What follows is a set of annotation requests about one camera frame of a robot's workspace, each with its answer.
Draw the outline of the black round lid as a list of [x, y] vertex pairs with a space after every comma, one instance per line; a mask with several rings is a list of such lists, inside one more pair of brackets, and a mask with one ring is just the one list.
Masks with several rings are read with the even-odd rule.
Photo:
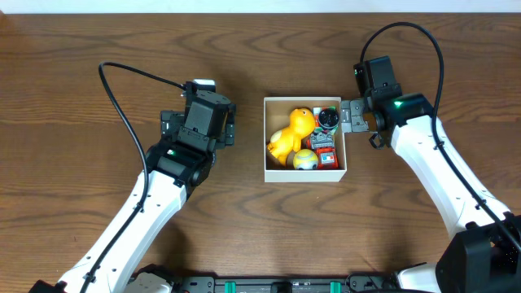
[[333, 108], [322, 109], [317, 117], [318, 124], [325, 130], [331, 130], [338, 126], [339, 115]]

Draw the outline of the colourful puzzle cube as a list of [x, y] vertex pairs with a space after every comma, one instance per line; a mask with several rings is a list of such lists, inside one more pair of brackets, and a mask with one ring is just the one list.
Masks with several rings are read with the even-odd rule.
[[314, 116], [314, 119], [315, 119], [315, 128], [314, 128], [314, 132], [315, 133], [329, 133], [329, 134], [335, 134], [336, 130], [338, 129], [338, 126], [335, 127], [334, 129], [331, 129], [331, 130], [325, 130], [323, 129], [319, 124], [318, 124], [318, 121], [317, 121], [317, 117], [318, 117], [318, 114], [319, 112], [322, 110], [322, 109], [325, 109], [325, 108], [333, 108], [336, 110], [336, 107], [335, 106], [329, 106], [329, 107], [314, 107], [313, 108], [313, 116]]

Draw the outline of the red grey toy truck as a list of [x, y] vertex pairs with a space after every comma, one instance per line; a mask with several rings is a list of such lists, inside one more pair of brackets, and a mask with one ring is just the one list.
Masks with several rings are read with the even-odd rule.
[[317, 155], [318, 169], [337, 169], [339, 167], [335, 140], [330, 133], [312, 133], [306, 142], [306, 147]]

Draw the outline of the yellow grey ball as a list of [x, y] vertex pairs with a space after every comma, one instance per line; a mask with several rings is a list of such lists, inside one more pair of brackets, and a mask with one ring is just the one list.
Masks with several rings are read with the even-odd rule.
[[318, 167], [318, 157], [310, 149], [301, 149], [295, 153], [292, 163], [296, 170], [314, 170]]

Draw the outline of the orange dinosaur toy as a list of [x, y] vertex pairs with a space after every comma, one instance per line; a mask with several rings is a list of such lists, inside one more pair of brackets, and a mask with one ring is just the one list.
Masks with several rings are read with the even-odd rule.
[[308, 108], [296, 108], [289, 118], [290, 124], [276, 131], [267, 144], [267, 151], [284, 167], [290, 153], [300, 151], [302, 140], [315, 130], [314, 115]]

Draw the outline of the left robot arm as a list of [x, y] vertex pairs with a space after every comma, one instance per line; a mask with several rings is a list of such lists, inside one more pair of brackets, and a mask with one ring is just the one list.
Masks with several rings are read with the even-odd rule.
[[174, 280], [139, 262], [165, 224], [207, 177], [215, 152], [234, 143], [236, 106], [207, 90], [186, 96], [183, 112], [161, 113], [162, 136], [147, 154], [128, 199], [91, 249], [56, 284], [35, 292], [174, 292]]

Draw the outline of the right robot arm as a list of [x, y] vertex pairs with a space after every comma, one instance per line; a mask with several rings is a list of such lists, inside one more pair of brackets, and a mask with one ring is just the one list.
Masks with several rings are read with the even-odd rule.
[[434, 264], [396, 272], [396, 292], [518, 292], [520, 218], [479, 181], [422, 94], [341, 103], [346, 133], [370, 131], [413, 170], [435, 204], [449, 245]]

